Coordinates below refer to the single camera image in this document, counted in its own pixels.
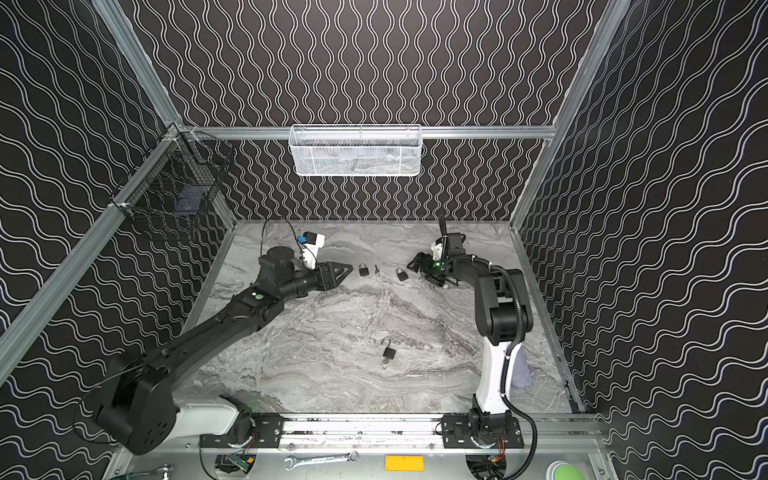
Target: combination wrench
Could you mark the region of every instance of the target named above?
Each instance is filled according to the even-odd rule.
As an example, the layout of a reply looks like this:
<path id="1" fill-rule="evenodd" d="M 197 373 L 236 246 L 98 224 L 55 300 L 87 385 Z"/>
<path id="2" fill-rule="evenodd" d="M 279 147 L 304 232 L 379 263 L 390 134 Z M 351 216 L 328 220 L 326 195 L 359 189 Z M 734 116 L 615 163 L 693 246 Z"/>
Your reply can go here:
<path id="1" fill-rule="evenodd" d="M 286 457 L 284 461 L 289 462 L 286 470 L 293 470 L 300 465 L 319 465 L 321 463 L 334 462 L 357 462 L 358 457 L 359 456 L 357 455 L 357 452 L 351 451 L 350 453 L 345 453 L 344 455 L 327 455 L 324 457 L 296 458 L 291 455 Z"/>

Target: marble surface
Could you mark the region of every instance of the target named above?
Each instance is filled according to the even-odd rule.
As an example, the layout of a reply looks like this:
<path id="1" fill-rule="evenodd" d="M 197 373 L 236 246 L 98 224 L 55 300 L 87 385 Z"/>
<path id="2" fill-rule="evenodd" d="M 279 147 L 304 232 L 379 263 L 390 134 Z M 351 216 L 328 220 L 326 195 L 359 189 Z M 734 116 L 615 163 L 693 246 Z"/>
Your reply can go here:
<path id="1" fill-rule="evenodd" d="M 464 412 L 472 402 L 482 365 L 482 338 L 474 320 L 474 291 L 466 284 L 441 289 L 413 272 L 397 279 L 405 265 L 439 235 L 437 223 L 295 223 L 326 235 L 319 261 L 359 263 L 329 292 L 286 303 L 268 327 L 234 343 L 190 377 L 187 394 L 234 394 L 269 412 Z M 237 226 L 232 247 L 200 317 L 203 321 L 256 279 L 261 223 Z M 519 268 L 503 223 L 449 224 L 465 233 L 468 252 Z M 269 222 L 264 251 L 291 245 L 284 222 Z M 378 265 L 381 274 L 374 274 Z M 538 313 L 524 348 L 533 385 L 511 390 L 528 412 L 570 412 Z M 388 336 L 396 357 L 381 368 Z"/>

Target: cable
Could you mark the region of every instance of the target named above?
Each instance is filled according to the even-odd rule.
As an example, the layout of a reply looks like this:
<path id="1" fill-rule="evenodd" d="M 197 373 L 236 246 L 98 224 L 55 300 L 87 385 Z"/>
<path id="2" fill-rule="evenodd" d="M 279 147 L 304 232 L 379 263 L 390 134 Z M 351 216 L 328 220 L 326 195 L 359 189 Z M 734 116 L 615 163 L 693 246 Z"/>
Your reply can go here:
<path id="1" fill-rule="evenodd" d="M 203 447 L 200 444 L 201 441 L 202 441 L 202 438 L 198 437 L 197 438 L 197 453 L 200 454 L 200 467 L 203 468 L 203 472 L 205 472 L 205 475 L 208 475 L 208 478 L 210 478 L 210 480 L 219 480 L 219 475 L 216 475 L 215 471 L 214 471 L 214 475 L 216 475 L 216 476 L 214 477 L 213 475 L 208 473 L 208 470 L 205 468 L 205 464 L 203 463 Z"/>
<path id="2" fill-rule="evenodd" d="M 301 253 L 302 245 L 301 245 L 301 242 L 299 242 L 299 237 L 296 236 L 296 231 L 293 229 L 293 225 L 290 223 L 290 220 L 288 220 L 287 218 L 283 218 L 283 220 L 285 220 L 286 223 L 288 223 L 288 227 L 290 227 L 290 231 L 293 232 L 293 239 L 296 241 L 296 245 L 299 246 L 299 253 Z M 315 264 L 317 264 L 317 257 L 315 257 L 315 254 L 312 253 L 312 250 L 310 250 L 308 248 L 306 248 L 304 250 L 306 250 L 306 251 L 308 251 L 308 252 L 310 252 L 312 254 L 312 257 L 315 259 Z"/>
<path id="3" fill-rule="evenodd" d="M 502 478 L 502 480 L 514 480 L 515 478 L 519 477 L 520 475 L 525 472 L 525 470 L 528 469 L 528 467 L 531 465 L 531 462 L 533 462 L 533 455 L 536 453 L 536 446 L 538 445 L 538 429 L 536 428 L 536 422 L 533 421 L 533 419 L 525 412 L 521 411 L 514 405 L 512 405 L 512 402 L 509 401 L 507 398 L 507 371 L 509 370 L 509 356 L 512 353 L 512 349 L 515 348 L 515 343 L 512 342 L 507 347 L 506 355 L 504 357 L 504 364 L 502 366 L 502 384 L 501 388 L 499 389 L 499 393 L 502 395 L 502 401 L 507 406 L 508 409 L 513 411 L 516 415 L 521 416 L 525 419 L 526 422 L 531 424 L 531 450 L 528 452 L 528 456 L 525 457 L 525 461 L 522 465 L 520 465 L 520 468 L 515 471 L 515 473 L 511 474 L 508 477 Z"/>
<path id="4" fill-rule="evenodd" d="M 101 380 L 99 383 L 97 383 L 96 385 L 92 386 L 86 393 L 84 393 L 82 397 L 80 397 L 80 401 L 78 402 L 78 405 L 74 409 L 74 413 L 72 414 L 72 431 L 74 432 L 75 435 L 78 436 L 78 438 L 80 440 L 82 440 L 83 442 L 93 443 L 95 445 L 111 445 L 111 444 L 113 444 L 113 443 L 115 443 L 117 441 L 117 440 L 113 440 L 111 442 L 96 442 L 95 440 L 86 439 L 83 435 L 81 435 L 81 433 L 78 432 L 78 429 L 76 428 L 77 427 L 76 426 L 77 417 L 78 417 L 78 413 L 80 412 L 80 407 L 84 406 L 84 404 L 85 404 L 85 397 L 88 396 L 89 393 L 92 393 L 92 392 L 100 389 L 101 386 L 104 385 L 105 382 L 107 382 L 109 380 L 112 380 L 116 376 L 120 376 L 120 375 L 122 375 L 124 373 L 128 373 L 128 372 L 131 372 L 133 370 L 139 369 L 139 368 L 141 368 L 142 366 L 145 366 L 145 365 L 146 365 L 146 363 L 142 362 L 142 363 L 139 363 L 136 366 L 132 366 L 130 369 L 122 369 L 120 372 L 117 372 L 114 375 L 109 376 L 106 379 Z"/>
<path id="5" fill-rule="evenodd" d="M 290 227 L 290 231 L 293 232 L 293 239 L 296 241 L 296 245 L 299 246 L 299 253 L 301 253 L 302 250 L 306 250 L 306 251 L 310 252 L 312 257 L 314 257 L 314 259 L 315 259 L 315 263 L 317 263 L 317 257 L 315 257 L 315 254 L 312 253 L 312 250 L 310 250 L 308 248 L 306 248 L 306 249 L 302 248 L 301 242 L 299 242 L 299 237 L 296 235 L 296 230 L 293 229 L 293 225 L 290 223 L 290 220 L 288 220 L 285 217 L 278 218 L 278 219 L 270 217 L 270 218 L 267 218 L 264 221 L 264 223 L 262 224 L 262 226 L 261 226 L 261 246 L 259 247 L 259 257 L 264 255 L 264 231 L 266 230 L 266 223 L 269 222 L 270 220 L 285 220 L 285 222 L 288 223 L 288 226 Z"/>
<path id="6" fill-rule="evenodd" d="M 470 261 L 470 262 L 479 262 L 484 263 L 490 270 L 494 270 L 499 272 L 503 277 L 505 282 L 507 283 L 507 290 L 509 291 L 512 302 L 515 305 L 515 313 L 518 316 L 518 319 L 522 319 L 522 306 L 520 305 L 520 302 L 518 300 L 518 290 L 517 287 L 515 287 L 515 284 L 512 282 L 512 279 L 509 275 L 509 272 L 507 270 L 500 266 L 500 265 L 493 265 L 490 261 L 476 257 L 475 255 L 458 255 L 456 257 L 453 257 L 451 259 L 448 259 L 448 261 L 445 262 L 445 265 L 448 266 L 448 264 L 453 263 L 456 260 L 464 260 L 464 261 Z M 512 473 L 509 476 L 506 476 L 502 478 L 502 480 L 515 480 L 515 478 L 520 477 L 525 470 L 528 469 L 528 467 L 531 465 L 531 462 L 533 461 L 534 454 L 536 453 L 536 447 L 538 445 L 538 429 L 536 428 L 536 422 L 525 412 L 521 411 L 514 405 L 512 405 L 512 402 L 509 401 L 507 398 L 507 372 L 509 371 L 509 360 L 510 355 L 512 353 L 512 350 L 519 344 L 519 340 L 516 339 L 516 341 L 510 342 L 507 346 L 507 350 L 505 352 L 505 358 L 504 358 L 504 364 L 502 366 L 502 377 L 501 377 L 501 385 L 499 389 L 499 393 L 501 393 L 502 401 L 507 406 L 508 409 L 513 411 L 516 415 L 521 416 L 523 419 L 525 419 L 526 422 L 531 424 L 531 450 L 528 452 L 528 456 L 525 457 L 525 461 L 520 466 L 520 468 L 517 469 L 514 473 Z"/>

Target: green object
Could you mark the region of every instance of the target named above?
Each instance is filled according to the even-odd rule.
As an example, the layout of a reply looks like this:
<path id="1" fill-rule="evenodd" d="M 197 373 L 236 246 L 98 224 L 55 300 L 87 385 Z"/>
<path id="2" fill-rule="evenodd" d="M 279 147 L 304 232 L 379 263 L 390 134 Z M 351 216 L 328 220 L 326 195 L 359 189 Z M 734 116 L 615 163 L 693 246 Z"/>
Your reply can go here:
<path id="1" fill-rule="evenodd" d="M 584 474 L 578 471 L 573 465 L 559 465 L 553 475 L 553 480 L 585 480 Z"/>

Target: black patterned wall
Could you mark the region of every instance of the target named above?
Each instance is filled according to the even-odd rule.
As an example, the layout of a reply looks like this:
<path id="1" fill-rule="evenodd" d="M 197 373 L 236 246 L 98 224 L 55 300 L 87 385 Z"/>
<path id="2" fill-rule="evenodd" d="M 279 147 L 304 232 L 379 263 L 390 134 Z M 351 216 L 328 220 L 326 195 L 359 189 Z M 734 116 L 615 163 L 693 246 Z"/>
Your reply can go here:
<path id="1" fill-rule="evenodd" d="M 626 480 L 768 478 L 768 2 L 635 0 L 526 217 Z"/>
<path id="2" fill-rule="evenodd" d="M 552 124 L 605 0 L 122 0 L 184 122 Z"/>
<path id="3" fill-rule="evenodd" d="M 100 444 L 96 396 L 79 402 L 109 357 L 180 334 L 223 239 L 215 216 L 202 225 L 197 242 L 163 243 L 126 221 L 104 248 L 0 389 L 0 478 L 101 478 L 118 444 Z"/>
<path id="4" fill-rule="evenodd" d="M 0 332 L 163 132 L 88 0 L 0 2 Z"/>
<path id="5" fill-rule="evenodd" d="M 425 141 L 416 177 L 300 177 L 287 142 L 244 141 L 222 190 L 239 219 L 503 221 L 540 150 L 540 140 Z"/>
<path id="6" fill-rule="evenodd" d="M 3 332 L 164 132 L 90 0 L 0 2 Z M 215 220 L 193 243 L 150 243 L 129 223 L 110 240 L 0 386 L 2 480 L 102 476 L 114 447 L 78 439 L 76 405 L 108 357 L 179 334 L 223 238 Z"/>

